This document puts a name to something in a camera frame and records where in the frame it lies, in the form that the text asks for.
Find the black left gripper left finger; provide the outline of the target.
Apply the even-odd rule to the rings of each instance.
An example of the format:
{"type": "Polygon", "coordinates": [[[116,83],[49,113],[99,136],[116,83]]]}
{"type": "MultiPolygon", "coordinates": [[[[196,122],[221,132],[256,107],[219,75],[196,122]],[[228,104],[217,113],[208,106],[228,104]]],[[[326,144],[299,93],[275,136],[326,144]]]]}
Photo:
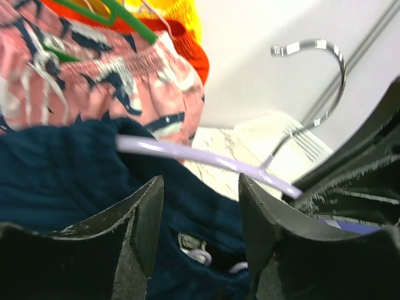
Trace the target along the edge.
{"type": "Polygon", "coordinates": [[[2,299],[144,299],[153,275],[164,181],[59,232],[1,224],[2,299]]]}

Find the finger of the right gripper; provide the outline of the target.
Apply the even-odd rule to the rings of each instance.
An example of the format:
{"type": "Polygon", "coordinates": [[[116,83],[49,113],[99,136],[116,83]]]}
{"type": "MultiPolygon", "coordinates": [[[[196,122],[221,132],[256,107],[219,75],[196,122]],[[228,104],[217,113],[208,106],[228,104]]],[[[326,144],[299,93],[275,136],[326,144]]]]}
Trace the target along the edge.
{"type": "Polygon", "coordinates": [[[399,224],[399,79],[356,133],[294,184],[305,196],[283,201],[314,218],[399,224]]]}

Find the translucent lilac hanger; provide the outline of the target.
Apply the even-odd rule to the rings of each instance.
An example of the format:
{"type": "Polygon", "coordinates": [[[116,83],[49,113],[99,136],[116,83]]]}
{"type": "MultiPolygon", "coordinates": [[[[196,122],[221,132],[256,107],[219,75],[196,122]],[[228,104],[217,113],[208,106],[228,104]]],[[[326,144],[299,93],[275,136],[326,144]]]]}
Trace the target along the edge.
{"type": "Polygon", "coordinates": [[[249,269],[260,275],[277,261],[290,270],[321,273],[339,268],[347,254],[348,233],[307,217],[301,212],[262,191],[257,181],[281,191],[297,200],[303,192],[296,186],[268,173],[268,167],[279,150],[294,137],[320,126],[338,106],[346,85],[346,63],[339,48],[323,39],[299,41],[287,46],[273,45],[273,56],[289,56],[302,50],[320,49],[330,52],[337,60],[340,84],[329,109],[319,118],[287,133],[258,167],[207,151],[157,142],[148,137],[118,135],[117,149],[121,153],[134,153],[163,158],[183,158],[239,174],[239,203],[246,261],[234,265],[231,273],[249,269]]]}

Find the navy blue shorts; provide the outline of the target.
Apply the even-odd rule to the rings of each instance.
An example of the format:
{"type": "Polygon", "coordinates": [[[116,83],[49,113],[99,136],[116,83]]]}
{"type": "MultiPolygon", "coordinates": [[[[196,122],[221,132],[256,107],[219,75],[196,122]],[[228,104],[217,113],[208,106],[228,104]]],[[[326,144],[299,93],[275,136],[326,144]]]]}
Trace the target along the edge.
{"type": "Polygon", "coordinates": [[[1,136],[1,220],[62,230],[164,179],[164,207],[148,299],[244,299],[249,272],[240,207],[173,159],[123,154],[116,136],[149,136],[128,118],[36,126],[1,136]]]}

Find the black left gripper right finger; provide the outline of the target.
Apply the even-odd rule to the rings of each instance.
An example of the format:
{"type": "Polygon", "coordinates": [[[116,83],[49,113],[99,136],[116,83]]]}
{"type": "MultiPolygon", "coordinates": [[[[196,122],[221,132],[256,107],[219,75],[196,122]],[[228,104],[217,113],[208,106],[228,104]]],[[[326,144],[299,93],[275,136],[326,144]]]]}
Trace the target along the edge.
{"type": "Polygon", "coordinates": [[[258,299],[398,299],[399,230],[347,232],[272,197],[244,174],[239,204],[258,299]]]}

